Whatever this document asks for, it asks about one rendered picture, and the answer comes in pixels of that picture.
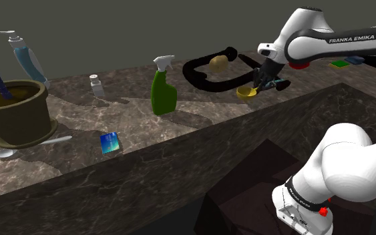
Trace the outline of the blue flat object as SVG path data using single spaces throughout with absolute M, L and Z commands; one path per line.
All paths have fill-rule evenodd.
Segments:
M 365 59 L 359 56 L 350 56 L 346 57 L 345 61 L 353 65 L 361 65 L 365 61 Z

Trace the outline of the small white bottle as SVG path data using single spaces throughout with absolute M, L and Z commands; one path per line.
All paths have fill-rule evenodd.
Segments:
M 96 74 L 92 74 L 89 77 L 91 81 L 91 88 L 93 93 L 96 97 L 103 97 L 105 95 L 104 89 L 102 87 L 102 83 L 99 80 L 99 77 Z

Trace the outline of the dark robot stand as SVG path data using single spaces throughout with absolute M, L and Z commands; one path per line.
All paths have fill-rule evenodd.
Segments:
M 299 235 L 277 218 L 272 191 L 301 167 L 288 152 L 263 141 L 206 193 L 196 235 Z M 376 210 L 336 196 L 330 208 L 333 235 L 376 235 Z

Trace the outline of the yellow bowl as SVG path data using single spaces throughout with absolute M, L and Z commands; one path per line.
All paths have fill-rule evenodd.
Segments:
M 248 100 L 256 96 L 258 93 L 258 88 L 252 88 L 247 86 L 240 86 L 236 88 L 236 95 L 239 99 Z

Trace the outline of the brown plant pot with saucer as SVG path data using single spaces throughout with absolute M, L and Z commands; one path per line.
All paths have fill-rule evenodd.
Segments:
M 5 85 L 13 99 L 0 94 L 0 147 L 19 150 L 48 140 L 58 122 L 49 116 L 47 88 L 33 80 L 11 80 Z

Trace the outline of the green yellow sponge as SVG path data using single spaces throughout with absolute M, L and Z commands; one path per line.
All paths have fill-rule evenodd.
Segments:
M 330 67 L 334 67 L 334 68 L 337 68 L 337 69 L 342 69 L 344 67 L 348 67 L 349 65 L 350 65 L 350 63 L 343 61 L 343 60 L 332 61 L 329 64 Z

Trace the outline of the black curved frame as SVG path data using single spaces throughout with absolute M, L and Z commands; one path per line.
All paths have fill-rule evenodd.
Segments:
M 258 69 L 262 66 L 259 62 L 253 60 L 252 58 L 243 54 L 238 54 L 235 48 L 227 47 L 225 50 L 218 53 L 206 55 L 204 57 L 199 57 L 186 62 L 182 68 L 182 73 L 185 79 L 195 88 L 209 92 L 228 91 L 253 80 L 253 71 L 226 81 L 213 82 L 207 80 L 207 75 L 205 73 L 195 70 L 197 67 L 209 64 L 211 59 L 219 55 L 227 56 L 228 61 L 234 61 L 237 57 L 239 57 L 252 69 Z

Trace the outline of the teal and black tool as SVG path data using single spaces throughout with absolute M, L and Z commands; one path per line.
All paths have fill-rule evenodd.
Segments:
M 287 79 L 275 79 L 263 85 L 262 90 L 275 88 L 277 91 L 282 91 L 286 89 L 290 84 L 291 82 Z

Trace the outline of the blue white pump dispenser bottle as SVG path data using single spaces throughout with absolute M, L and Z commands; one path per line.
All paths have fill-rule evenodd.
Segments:
M 34 52 L 28 48 L 23 38 L 18 36 L 14 30 L 0 31 L 0 34 L 9 36 L 8 42 L 13 48 L 13 52 L 26 74 L 34 81 L 41 82 L 47 89 L 50 88 L 50 82 L 44 76 L 43 69 L 36 58 Z

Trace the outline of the blue green card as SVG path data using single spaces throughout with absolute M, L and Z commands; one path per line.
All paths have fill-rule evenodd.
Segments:
M 104 134 L 100 136 L 100 142 L 102 146 L 102 154 L 116 151 L 120 149 L 118 136 L 116 132 Z

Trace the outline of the tan potato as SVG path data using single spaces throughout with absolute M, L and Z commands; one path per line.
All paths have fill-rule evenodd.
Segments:
M 227 69 L 228 67 L 228 58 L 225 55 L 217 55 L 213 57 L 209 64 L 209 70 L 213 73 L 220 73 Z

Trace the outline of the green spray bottle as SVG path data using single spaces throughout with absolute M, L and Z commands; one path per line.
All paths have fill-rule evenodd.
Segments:
M 151 88 L 152 111 L 155 115 L 171 113 L 176 109 L 177 90 L 166 83 L 166 68 L 172 68 L 171 62 L 174 58 L 174 55 L 163 55 L 154 59 L 158 67 Z

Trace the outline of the white spoon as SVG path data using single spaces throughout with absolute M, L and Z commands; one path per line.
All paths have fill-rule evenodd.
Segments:
M 55 139 L 52 139 L 52 140 L 46 140 L 42 143 L 40 143 L 40 145 L 45 145 L 45 144 L 55 144 L 55 143 L 59 143 L 59 142 L 64 142 L 64 141 L 68 141 L 70 139 L 72 139 L 73 136 L 64 136 L 62 138 L 55 138 Z M 12 150 L 12 149 L 1 149 L 0 150 L 0 158 L 8 158 L 10 156 L 12 156 L 13 154 L 15 154 L 17 152 L 17 150 Z

